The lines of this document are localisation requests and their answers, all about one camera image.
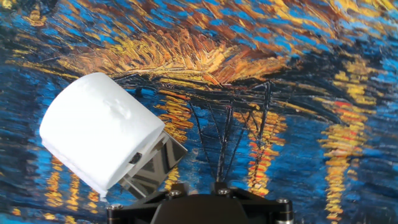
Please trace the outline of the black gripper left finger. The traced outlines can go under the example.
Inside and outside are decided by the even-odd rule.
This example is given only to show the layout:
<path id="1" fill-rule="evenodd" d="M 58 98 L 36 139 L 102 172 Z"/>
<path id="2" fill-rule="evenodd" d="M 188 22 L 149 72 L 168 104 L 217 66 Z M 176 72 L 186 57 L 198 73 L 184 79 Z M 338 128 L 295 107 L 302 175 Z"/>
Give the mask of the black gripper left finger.
<path id="1" fill-rule="evenodd" d="M 132 205 L 111 204 L 106 207 L 107 224 L 135 223 L 138 219 L 152 220 L 156 210 L 164 202 L 187 196 L 189 185 L 172 184 L 170 190 L 156 191 Z"/>

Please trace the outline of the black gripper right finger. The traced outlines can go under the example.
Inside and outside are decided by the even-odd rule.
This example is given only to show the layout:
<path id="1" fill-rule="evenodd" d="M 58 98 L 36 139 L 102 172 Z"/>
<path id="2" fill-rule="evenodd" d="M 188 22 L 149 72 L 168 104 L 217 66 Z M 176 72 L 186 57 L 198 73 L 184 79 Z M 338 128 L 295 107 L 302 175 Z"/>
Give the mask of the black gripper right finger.
<path id="1" fill-rule="evenodd" d="M 211 194 L 231 198 L 243 209 L 250 224 L 293 224 L 294 211 L 292 202 L 286 198 L 268 200 L 247 190 L 228 187 L 225 182 L 211 185 Z"/>

